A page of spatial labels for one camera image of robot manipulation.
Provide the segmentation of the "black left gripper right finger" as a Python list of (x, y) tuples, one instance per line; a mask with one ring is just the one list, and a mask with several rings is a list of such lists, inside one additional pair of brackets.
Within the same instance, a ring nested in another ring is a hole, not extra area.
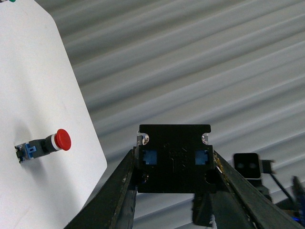
[(296, 229), (298, 223), (268, 200), (217, 152), (213, 153), (220, 182), (212, 194), (219, 229)]

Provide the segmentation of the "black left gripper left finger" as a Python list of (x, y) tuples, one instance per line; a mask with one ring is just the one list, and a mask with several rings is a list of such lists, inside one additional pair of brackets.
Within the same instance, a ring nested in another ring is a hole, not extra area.
[(136, 205), (134, 150), (130, 150), (95, 197), (66, 229), (131, 229)]

